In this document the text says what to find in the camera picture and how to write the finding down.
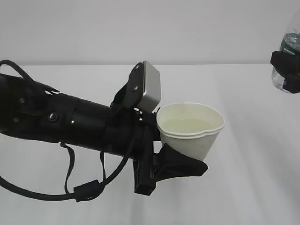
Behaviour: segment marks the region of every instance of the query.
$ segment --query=bottle label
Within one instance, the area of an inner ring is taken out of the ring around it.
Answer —
[[[281,46],[280,46],[280,51],[283,51],[285,53],[289,53],[292,55],[300,55],[300,51],[297,51],[295,49],[293,49],[290,45],[287,44],[287,42],[285,41],[285,38],[283,38]]]

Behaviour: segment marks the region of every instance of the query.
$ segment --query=black cable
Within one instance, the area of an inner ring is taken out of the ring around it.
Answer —
[[[113,173],[104,181],[102,181],[101,183],[99,183],[99,187],[101,188],[102,186],[106,186],[107,184],[109,184],[110,182],[112,182],[118,175],[119,173],[122,171],[122,169],[124,168],[124,166],[126,165],[127,161],[129,160],[129,157],[132,153],[133,150],[133,146],[135,143],[135,139],[136,139],[136,131],[137,131],[137,121],[135,122],[135,127],[133,130],[133,134],[130,140],[130,143],[128,145],[127,151],[122,159],[122,161],[120,162],[120,164],[118,165],[118,167],[115,169],[115,171],[113,171]]]
[[[122,161],[120,162],[120,164],[116,168],[116,170],[108,178],[106,178],[104,181],[99,183],[99,185],[98,185],[99,192],[101,192],[101,190],[104,189],[107,184],[112,182],[119,175],[119,173],[122,171],[122,169],[126,165],[126,162],[129,159],[129,156],[133,150],[133,145],[135,143],[136,130],[137,130],[136,127],[137,127],[137,122],[135,123],[134,133],[133,133],[130,143],[128,145],[126,154],[124,155]],[[21,187],[18,187],[16,185],[9,183],[5,179],[3,179],[1,176],[0,176],[0,186],[2,186],[6,190],[11,191],[15,194],[22,195],[22,196],[28,197],[28,198],[42,200],[42,201],[64,201],[64,200],[70,200],[70,199],[76,198],[74,193],[66,194],[66,195],[46,195],[46,194],[28,191],[26,189],[23,189]]]
[[[5,179],[3,179],[0,176],[0,186],[5,188],[8,191],[14,192],[15,194],[22,195],[24,197],[33,198],[37,200],[42,201],[64,201],[74,198],[74,194],[68,194],[68,195],[46,195],[46,194],[40,194],[37,192],[28,191],[26,189],[20,188],[16,185],[13,185],[9,182],[7,182]]]
[[[37,91],[40,95],[42,95],[42,97],[44,97],[44,98],[47,97],[47,94],[45,93],[45,91],[39,85],[37,85],[36,82],[17,64],[15,64],[14,62],[12,62],[10,60],[2,60],[2,61],[0,61],[0,67],[2,65],[8,65],[11,68],[13,68],[16,72],[18,72],[19,75],[21,75],[21,77],[23,77],[24,80],[26,80],[28,82],[28,84],[35,91]]]

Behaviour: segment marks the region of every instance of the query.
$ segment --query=paper cup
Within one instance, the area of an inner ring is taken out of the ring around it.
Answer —
[[[176,103],[159,109],[157,126],[162,144],[203,161],[224,127],[224,117],[207,105]]]

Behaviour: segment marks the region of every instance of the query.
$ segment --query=white table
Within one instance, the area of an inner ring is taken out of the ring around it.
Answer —
[[[132,66],[25,66],[36,81],[109,105]],[[92,202],[43,202],[0,188],[1,224],[30,225],[298,225],[300,224],[300,96],[277,90],[271,66],[157,66],[162,101],[199,102],[219,110],[225,128],[200,178],[157,184],[134,194],[132,162]],[[0,72],[15,75],[4,67]],[[102,179],[99,152],[74,147],[69,187]],[[0,174],[33,191],[63,194],[68,153],[59,145],[0,135]],[[120,157],[106,154],[111,173]]]

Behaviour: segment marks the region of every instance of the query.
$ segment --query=cable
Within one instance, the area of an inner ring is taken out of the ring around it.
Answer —
[[[45,91],[39,85],[37,85],[36,82],[17,64],[15,64],[14,62],[12,62],[10,60],[2,60],[2,61],[0,61],[0,67],[2,65],[8,65],[11,68],[13,68],[16,72],[18,72],[19,75],[21,75],[21,77],[24,78],[24,80],[26,80],[28,82],[28,84],[35,91],[37,91],[39,94],[41,94],[44,98],[47,97],[47,94],[45,93]]]
[[[129,142],[127,151],[126,151],[123,159],[121,160],[120,164],[115,169],[115,171],[107,179],[103,180],[101,183],[96,184],[95,182],[97,182],[97,180],[94,180],[94,181],[91,181],[89,183],[86,183],[86,184],[83,184],[81,186],[74,188],[75,199],[77,202],[89,201],[89,200],[94,199],[95,197],[98,197],[103,192],[106,185],[108,185],[110,182],[112,182],[120,174],[120,172],[126,165],[126,162],[128,161],[128,159],[132,153],[133,146],[134,146],[135,139],[136,139],[137,125],[138,125],[138,123],[136,120],[132,138]]]
[[[69,153],[69,168],[68,168],[68,172],[67,172],[67,176],[66,176],[66,180],[65,180],[65,192],[66,194],[70,194],[69,190],[68,190],[68,179],[71,175],[71,172],[74,168],[74,164],[75,164],[75,153],[74,153],[74,150],[67,146],[65,143],[61,142],[60,143],[60,146],[67,149],[68,150],[68,153]],[[106,172],[105,172],[105,167],[104,167],[104,153],[105,153],[105,150],[103,150],[101,153],[100,153],[100,161],[101,161],[101,165],[102,165],[102,171],[103,171],[103,180],[106,179]],[[91,201],[95,198],[97,198],[100,194],[102,194],[102,192],[104,191],[104,188],[102,188],[101,190],[99,190],[99,193],[97,195],[95,195],[94,197],[91,197],[91,198],[88,198],[84,201]]]
[[[120,164],[116,168],[116,170],[108,178],[106,178],[101,183],[99,183],[99,185],[98,185],[98,189],[99,189],[98,196],[101,194],[102,189],[104,189],[107,184],[112,182],[119,175],[119,173],[122,171],[122,169],[126,165],[126,162],[129,159],[129,156],[130,156],[130,154],[133,150],[133,145],[135,143],[136,130],[137,130],[136,128],[137,128],[137,122],[135,123],[135,128],[134,128],[134,131],[133,131],[133,135],[132,135],[132,138],[131,138],[130,143],[128,145],[126,154],[124,155],[122,161],[120,162]],[[15,194],[22,195],[22,196],[28,197],[28,198],[33,198],[33,199],[36,199],[36,200],[42,200],[42,201],[64,201],[64,200],[70,200],[70,199],[75,199],[76,198],[74,193],[66,194],[66,195],[46,195],[46,194],[41,194],[41,193],[37,193],[37,192],[28,191],[26,189],[23,189],[21,187],[18,187],[16,185],[13,185],[13,184],[9,183],[5,179],[3,179],[1,176],[0,176],[0,186],[2,186],[6,190],[11,191]]]

